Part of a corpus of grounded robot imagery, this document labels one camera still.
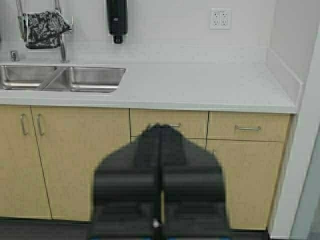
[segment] white countertop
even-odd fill
[[[1,63],[4,64],[12,65],[12,62]],[[16,65],[39,66],[23,61]],[[126,68],[126,73],[118,90],[113,93],[0,90],[0,104],[297,112],[297,107],[263,63],[117,63],[85,66]]]

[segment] white wall outlet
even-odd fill
[[[212,8],[210,18],[210,29],[229,30],[232,23],[232,9]]]

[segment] sink basin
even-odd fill
[[[124,68],[69,67],[66,76],[71,91],[111,93],[125,72]]]
[[[0,66],[0,82],[6,90],[111,93],[125,68]]]
[[[0,66],[0,83],[7,90],[38,88],[57,70],[54,66]]]

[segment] black soap dispenser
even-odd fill
[[[106,5],[109,32],[113,35],[115,44],[122,44],[124,35],[128,33],[127,0],[106,0]]]

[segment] light-colored cabinet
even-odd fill
[[[51,219],[29,106],[0,106],[0,216]]]
[[[281,167],[283,142],[208,140],[226,184],[230,226],[265,230]]]
[[[208,139],[284,142],[289,114],[210,112]]]
[[[206,139],[207,111],[173,111],[131,109],[131,135],[139,136],[149,125],[165,124],[174,127],[189,139]]]
[[[89,221],[95,168],[130,142],[129,110],[32,107],[54,220]]]
[[[89,221],[101,160],[160,123],[216,154],[230,224],[241,230],[267,227],[290,122],[288,114],[36,106],[0,106],[0,118],[0,217]]]

